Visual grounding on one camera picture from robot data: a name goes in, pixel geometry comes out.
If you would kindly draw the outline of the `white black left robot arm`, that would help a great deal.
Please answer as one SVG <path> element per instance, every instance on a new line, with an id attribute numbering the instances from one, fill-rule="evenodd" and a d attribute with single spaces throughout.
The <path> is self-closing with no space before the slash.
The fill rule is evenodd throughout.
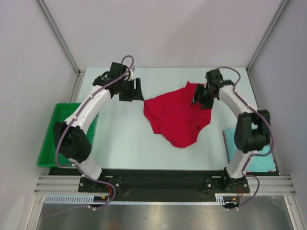
<path id="1" fill-rule="evenodd" d="M 134 77 L 135 67 L 113 62 L 92 83 L 92 87 L 83 102 L 63 122 L 53 125 L 53 136 L 56 148 L 55 160 L 59 155 L 67 158 L 77 167 L 83 176 L 90 178 L 89 186 L 95 191 L 102 191 L 106 180 L 101 177 L 102 169 L 91 155 L 92 144 L 87 137 L 89 127 L 100 110 L 115 95 L 120 101 L 131 102 L 144 100 L 140 78 Z"/>

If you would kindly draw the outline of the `red t-shirt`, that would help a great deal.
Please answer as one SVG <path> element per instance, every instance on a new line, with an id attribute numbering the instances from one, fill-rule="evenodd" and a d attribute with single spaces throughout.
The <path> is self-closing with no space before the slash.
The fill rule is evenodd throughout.
<path id="1" fill-rule="evenodd" d="M 187 82 L 178 90 L 144 101 L 143 114 L 154 134 L 160 134 L 177 148 L 196 143 L 199 133 L 211 122 L 212 110 L 192 104 L 197 84 Z"/>

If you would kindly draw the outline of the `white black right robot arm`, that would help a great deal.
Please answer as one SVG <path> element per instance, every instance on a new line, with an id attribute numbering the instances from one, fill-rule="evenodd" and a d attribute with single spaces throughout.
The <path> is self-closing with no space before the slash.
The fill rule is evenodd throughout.
<path id="1" fill-rule="evenodd" d="M 220 100 L 237 118 L 234 142 L 237 148 L 233 159 L 224 168 L 221 186 L 233 192 L 243 182 L 246 168 L 253 157 L 261 156 L 265 146 L 272 145 L 270 113 L 248 103 L 237 91 L 237 82 L 225 80 L 219 68 L 208 71 L 205 85 L 197 84 L 192 104 L 199 103 L 202 109 L 211 109 L 214 100 Z"/>

